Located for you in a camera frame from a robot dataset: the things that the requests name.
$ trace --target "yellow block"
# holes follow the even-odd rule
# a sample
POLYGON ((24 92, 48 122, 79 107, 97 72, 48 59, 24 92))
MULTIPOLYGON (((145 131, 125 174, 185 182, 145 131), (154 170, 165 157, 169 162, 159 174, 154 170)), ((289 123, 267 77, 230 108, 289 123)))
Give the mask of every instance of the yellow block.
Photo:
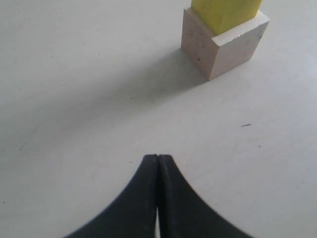
POLYGON ((219 35, 255 17, 262 0, 192 0, 192 8, 219 35))

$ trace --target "foam block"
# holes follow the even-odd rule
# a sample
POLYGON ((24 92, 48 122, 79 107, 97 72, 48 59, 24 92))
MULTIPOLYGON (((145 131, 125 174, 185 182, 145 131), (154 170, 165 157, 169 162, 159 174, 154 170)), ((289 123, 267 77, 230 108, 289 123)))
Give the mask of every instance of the foam block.
POLYGON ((257 15, 262 0, 192 0, 192 8, 219 35, 257 15))
POLYGON ((192 9, 184 10, 182 49, 208 79, 248 61, 269 23, 260 11, 255 18, 216 35, 192 9))

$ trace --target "white table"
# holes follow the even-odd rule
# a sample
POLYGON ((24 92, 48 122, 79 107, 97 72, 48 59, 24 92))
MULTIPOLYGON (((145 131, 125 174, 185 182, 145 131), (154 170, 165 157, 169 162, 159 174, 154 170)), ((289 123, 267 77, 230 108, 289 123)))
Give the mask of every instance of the white table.
POLYGON ((253 59, 211 82, 189 0, 125 2, 0 2, 1 238, 74 231, 147 153, 257 238, 317 237, 317 2, 264 0, 253 59))

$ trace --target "stacked blocks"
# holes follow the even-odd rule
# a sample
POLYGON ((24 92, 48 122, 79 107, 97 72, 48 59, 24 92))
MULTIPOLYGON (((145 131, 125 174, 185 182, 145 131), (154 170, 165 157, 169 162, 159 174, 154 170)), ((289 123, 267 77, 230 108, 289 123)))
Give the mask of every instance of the stacked blocks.
POLYGON ((269 19, 261 0, 192 0, 184 10, 182 48, 208 79, 248 61, 269 19))

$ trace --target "beige block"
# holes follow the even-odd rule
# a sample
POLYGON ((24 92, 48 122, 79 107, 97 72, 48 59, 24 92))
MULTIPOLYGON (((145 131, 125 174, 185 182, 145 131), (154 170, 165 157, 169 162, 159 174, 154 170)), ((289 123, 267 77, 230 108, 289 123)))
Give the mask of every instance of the beige block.
POLYGON ((191 8, 184 10, 182 49, 212 80, 248 61, 256 50, 269 19, 255 18, 216 35, 191 8))

